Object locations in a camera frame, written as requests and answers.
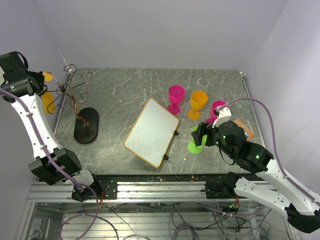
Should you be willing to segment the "green wine glass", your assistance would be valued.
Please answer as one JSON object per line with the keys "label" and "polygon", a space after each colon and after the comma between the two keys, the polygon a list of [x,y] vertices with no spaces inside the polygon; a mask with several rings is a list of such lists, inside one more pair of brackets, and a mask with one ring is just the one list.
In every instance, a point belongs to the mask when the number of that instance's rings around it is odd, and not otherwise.
{"label": "green wine glass", "polygon": [[187,149],[190,153],[194,154],[194,155],[197,155],[199,154],[201,151],[202,151],[202,146],[205,145],[207,141],[207,135],[204,135],[202,137],[202,143],[200,146],[196,146],[195,145],[195,140],[193,138],[191,138],[191,141],[188,143],[187,145]]}

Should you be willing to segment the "orange wine glass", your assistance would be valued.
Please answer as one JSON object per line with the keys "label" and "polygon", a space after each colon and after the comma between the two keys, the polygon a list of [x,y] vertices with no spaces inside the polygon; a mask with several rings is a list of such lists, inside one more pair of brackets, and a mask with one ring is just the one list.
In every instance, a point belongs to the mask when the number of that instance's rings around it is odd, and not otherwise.
{"label": "orange wine glass", "polygon": [[44,112],[45,114],[54,114],[55,113],[55,104],[54,98],[51,92],[48,91],[48,87],[46,83],[53,80],[53,75],[49,72],[42,72],[44,77],[44,84],[43,84],[43,93],[40,96],[43,102]]}
{"label": "orange wine glass", "polygon": [[193,121],[200,117],[200,110],[202,110],[208,101],[207,94],[202,90],[194,91],[190,96],[190,107],[187,111],[187,117]]}

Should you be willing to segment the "pink wine glass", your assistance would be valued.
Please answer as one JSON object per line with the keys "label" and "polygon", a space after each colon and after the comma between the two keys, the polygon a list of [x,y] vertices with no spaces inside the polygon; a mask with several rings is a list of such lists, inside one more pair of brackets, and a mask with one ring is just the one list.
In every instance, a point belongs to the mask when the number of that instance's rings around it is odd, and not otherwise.
{"label": "pink wine glass", "polygon": [[185,96],[185,89],[181,85],[172,85],[168,89],[168,100],[170,104],[167,106],[167,110],[173,115],[177,115],[180,112],[179,104],[182,102]]}
{"label": "pink wine glass", "polygon": [[222,100],[217,100],[217,101],[213,102],[211,109],[210,109],[210,117],[205,122],[207,124],[213,123],[218,118],[214,113],[214,109],[216,109],[217,107],[220,107],[222,105],[225,105],[225,104],[226,104],[226,102],[224,102]]}

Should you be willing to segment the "clear wine glass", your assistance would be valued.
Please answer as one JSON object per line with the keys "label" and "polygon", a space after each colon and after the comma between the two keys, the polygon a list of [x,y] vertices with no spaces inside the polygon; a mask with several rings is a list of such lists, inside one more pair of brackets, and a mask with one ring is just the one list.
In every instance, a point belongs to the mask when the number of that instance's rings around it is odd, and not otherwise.
{"label": "clear wine glass", "polygon": [[200,91],[207,92],[210,82],[207,78],[201,77],[197,80],[197,86]]}

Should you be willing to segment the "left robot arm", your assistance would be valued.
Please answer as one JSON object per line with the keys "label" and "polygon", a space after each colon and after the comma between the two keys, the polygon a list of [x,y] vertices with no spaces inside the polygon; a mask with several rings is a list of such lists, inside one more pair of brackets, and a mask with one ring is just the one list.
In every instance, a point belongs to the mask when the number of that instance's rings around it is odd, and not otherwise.
{"label": "left robot arm", "polygon": [[72,182],[72,199],[83,202],[103,197],[97,177],[84,170],[77,155],[63,147],[55,138],[46,114],[56,114],[56,99],[46,85],[55,79],[50,72],[29,71],[27,59],[18,51],[2,54],[1,97],[15,109],[27,131],[33,149],[34,162],[30,171],[52,186]]}

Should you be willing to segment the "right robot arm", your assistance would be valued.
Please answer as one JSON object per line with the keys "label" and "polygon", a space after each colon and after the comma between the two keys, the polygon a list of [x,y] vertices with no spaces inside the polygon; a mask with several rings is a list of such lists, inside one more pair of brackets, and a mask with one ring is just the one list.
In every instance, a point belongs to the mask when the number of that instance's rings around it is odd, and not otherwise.
{"label": "right robot arm", "polygon": [[286,217],[297,230],[310,234],[320,228],[320,196],[293,177],[281,171],[274,156],[262,145],[247,141],[244,130],[233,121],[218,127],[201,122],[191,133],[196,146],[206,136],[205,146],[218,147],[233,163],[263,179],[274,187],[261,187],[237,173],[228,172],[221,183],[220,192],[226,198],[244,197],[258,202]]}

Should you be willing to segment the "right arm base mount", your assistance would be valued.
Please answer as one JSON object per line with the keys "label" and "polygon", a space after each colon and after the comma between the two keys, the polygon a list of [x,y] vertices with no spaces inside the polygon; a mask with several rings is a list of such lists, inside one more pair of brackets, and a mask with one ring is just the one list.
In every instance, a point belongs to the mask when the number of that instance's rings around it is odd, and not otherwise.
{"label": "right arm base mount", "polygon": [[236,173],[228,172],[227,174],[210,174],[205,176],[204,189],[207,199],[235,199],[236,183],[242,177]]}

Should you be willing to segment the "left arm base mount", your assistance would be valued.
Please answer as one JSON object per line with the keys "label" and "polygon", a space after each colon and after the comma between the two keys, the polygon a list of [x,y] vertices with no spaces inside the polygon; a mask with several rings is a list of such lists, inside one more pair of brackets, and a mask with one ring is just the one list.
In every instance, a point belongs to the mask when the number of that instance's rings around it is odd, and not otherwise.
{"label": "left arm base mount", "polygon": [[[96,176],[95,174],[92,176],[93,183],[89,187],[95,192],[98,199],[115,200],[117,198],[118,185],[113,179],[101,177],[99,175]],[[78,202],[84,202],[86,200],[94,200],[95,196],[86,186],[84,186],[82,190],[79,190],[74,186],[71,199]]]}

